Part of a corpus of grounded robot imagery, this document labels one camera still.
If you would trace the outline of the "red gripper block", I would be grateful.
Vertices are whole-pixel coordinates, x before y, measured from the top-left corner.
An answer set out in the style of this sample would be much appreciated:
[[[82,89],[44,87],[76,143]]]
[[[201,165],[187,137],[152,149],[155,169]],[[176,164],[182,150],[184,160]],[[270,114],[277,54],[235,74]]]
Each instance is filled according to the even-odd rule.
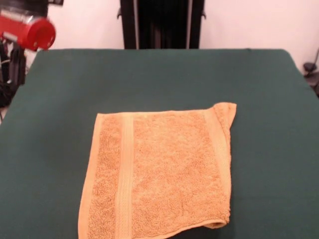
[[[49,49],[56,30],[48,18],[11,11],[0,12],[0,38],[17,43],[10,53],[9,79],[14,85],[25,84],[24,49]]]

